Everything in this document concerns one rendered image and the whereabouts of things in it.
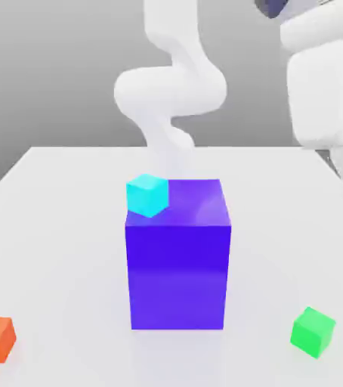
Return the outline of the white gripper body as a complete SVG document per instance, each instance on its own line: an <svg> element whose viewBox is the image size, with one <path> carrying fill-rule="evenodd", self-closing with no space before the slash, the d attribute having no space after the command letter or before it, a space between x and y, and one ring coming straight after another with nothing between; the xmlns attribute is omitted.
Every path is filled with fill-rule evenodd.
<svg viewBox="0 0 343 387"><path fill-rule="evenodd" d="M343 39L292 55L287 88L299 144L314 149L343 146Z"/></svg>

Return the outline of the small green cube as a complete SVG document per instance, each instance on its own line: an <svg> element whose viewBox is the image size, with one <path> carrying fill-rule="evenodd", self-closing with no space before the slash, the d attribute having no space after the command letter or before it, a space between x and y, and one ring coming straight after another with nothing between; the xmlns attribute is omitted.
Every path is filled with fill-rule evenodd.
<svg viewBox="0 0 343 387"><path fill-rule="evenodd" d="M335 325L334 319L316 309L306 307L294 321L290 342L318 359L329 346Z"/></svg>

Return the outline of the small cyan cube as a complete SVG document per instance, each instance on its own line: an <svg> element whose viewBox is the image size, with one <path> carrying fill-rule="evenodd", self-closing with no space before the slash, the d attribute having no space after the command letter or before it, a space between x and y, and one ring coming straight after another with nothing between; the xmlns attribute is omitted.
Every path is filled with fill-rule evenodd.
<svg viewBox="0 0 343 387"><path fill-rule="evenodd" d="M126 183L128 211L147 218L169 205L168 179L142 174Z"/></svg>

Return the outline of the large purple box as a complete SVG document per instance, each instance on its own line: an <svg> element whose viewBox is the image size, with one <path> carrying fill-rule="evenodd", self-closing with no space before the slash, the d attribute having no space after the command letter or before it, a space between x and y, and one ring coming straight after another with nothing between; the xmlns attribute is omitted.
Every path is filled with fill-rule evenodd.
<svg viewBox="0 0 343 387"><path fill-rule="evenodd" d="M128 212L132 329L223 329L230 241L218 179L171 180L168 208L152 218Z"/></svg>

